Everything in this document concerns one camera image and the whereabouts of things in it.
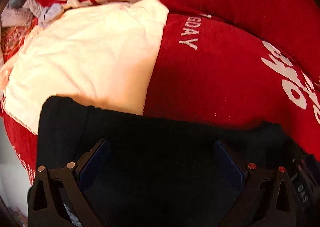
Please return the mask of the white cloth mat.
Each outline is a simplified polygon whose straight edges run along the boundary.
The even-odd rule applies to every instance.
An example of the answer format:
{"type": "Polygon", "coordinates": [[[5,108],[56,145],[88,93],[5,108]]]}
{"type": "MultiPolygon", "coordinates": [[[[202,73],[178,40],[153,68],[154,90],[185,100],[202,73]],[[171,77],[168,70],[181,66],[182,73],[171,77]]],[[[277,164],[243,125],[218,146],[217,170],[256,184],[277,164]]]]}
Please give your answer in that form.
{"type": "Polygon", "coordinates": [[[33,134],[51,96],[141,115],[168,13],[159,0],[110,3],[36,26],[1,69],[5,113],[33,134]]]}

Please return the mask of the black pants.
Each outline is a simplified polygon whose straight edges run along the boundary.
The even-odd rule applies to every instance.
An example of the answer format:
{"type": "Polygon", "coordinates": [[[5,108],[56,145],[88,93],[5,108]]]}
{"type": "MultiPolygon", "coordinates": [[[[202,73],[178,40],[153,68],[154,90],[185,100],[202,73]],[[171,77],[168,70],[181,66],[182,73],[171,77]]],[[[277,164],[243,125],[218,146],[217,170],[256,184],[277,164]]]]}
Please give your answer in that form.
{"type": "MultiPolygon", "coordinates": [[[[240,191],[240,174],[219,140],[288,139],[277,124],[234,131],[174,120],[148,118],[49,97],[41,111],[37,169],[77,162],[105,141],[80,173],[78,186],[105,226],[220,226],[240,191]]],[[[73,226],[82,226],[65,191],[73,226]]],[[[319,226],[298,208],[296,226],[319,226]]]]}

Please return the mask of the red wedding sofa cover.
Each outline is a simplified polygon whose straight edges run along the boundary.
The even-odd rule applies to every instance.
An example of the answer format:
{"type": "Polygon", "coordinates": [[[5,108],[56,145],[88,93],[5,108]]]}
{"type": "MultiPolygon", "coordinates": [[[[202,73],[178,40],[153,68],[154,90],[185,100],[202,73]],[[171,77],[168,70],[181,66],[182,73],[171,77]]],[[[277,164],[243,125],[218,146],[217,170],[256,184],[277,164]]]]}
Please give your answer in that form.
{"type": "MultiPolygon", "coordinates": [[[[142,0],[40,0],[71,9],[142,0]]],[[[319,7],[314,0],[159,0],[168,10],[143,113],[227,129],[279,124],[319,157],[319,7]]],[[[3,109],[35,178],[37,134],[3,109]]]]}

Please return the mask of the grey crumpled garment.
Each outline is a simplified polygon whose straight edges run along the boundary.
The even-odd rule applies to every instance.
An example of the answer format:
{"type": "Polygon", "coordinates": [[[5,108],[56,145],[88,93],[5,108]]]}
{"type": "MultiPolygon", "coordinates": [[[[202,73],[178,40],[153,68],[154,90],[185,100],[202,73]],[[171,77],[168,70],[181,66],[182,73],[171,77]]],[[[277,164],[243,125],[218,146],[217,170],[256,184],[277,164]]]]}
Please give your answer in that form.
{"type": "Polygon", "coordinates": [[[44,7],[36,0],[9,0],[1,13],[1,27],[28,26],[37,18],[37,25],[47,28],[63,13],[64,8],[59,3],[44,7]]]}

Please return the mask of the red patterned cushion at left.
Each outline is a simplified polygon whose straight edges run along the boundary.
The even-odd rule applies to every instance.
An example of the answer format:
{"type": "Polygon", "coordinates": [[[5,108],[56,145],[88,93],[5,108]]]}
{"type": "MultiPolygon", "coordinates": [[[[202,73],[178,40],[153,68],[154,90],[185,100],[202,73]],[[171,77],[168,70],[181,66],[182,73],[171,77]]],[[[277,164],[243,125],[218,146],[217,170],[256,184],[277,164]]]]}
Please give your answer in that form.
{"type": "Polygon", "coordinates": [[[25,37],[29,35],[37,24],[37,18],[33,18],[27,26],[14,26],[1,29],[1,50],[4,63],[7,62],[24,44],[25,37]]]}

